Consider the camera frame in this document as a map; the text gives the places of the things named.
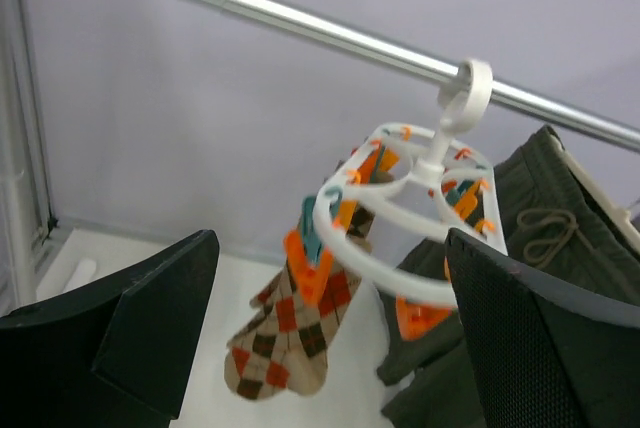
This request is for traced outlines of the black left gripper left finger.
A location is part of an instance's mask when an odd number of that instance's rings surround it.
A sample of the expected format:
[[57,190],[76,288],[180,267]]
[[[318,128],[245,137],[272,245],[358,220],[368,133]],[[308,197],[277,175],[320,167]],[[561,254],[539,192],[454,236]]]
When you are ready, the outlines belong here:
[[166,427],[219,259],[212,230],[1,319],[4,427]]

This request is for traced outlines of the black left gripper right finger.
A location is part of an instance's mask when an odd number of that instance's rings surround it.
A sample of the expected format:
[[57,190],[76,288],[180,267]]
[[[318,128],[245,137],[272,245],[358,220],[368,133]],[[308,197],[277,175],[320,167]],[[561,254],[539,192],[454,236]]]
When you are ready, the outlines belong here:
[[450,229],[446,258],[489,427],[636,427],[639,309]]

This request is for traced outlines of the orange brown argyle sock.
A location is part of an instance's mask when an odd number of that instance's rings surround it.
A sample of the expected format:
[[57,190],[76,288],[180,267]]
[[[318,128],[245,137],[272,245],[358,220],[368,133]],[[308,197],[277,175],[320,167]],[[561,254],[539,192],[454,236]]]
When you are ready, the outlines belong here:
[[358,275],[335,262],[320,301],[308,305],[284,266],[251,299],[255,316],[227,342],[229,390],[250,401],[285,390],[316,394],[326,380],[328,349],[360,284]]

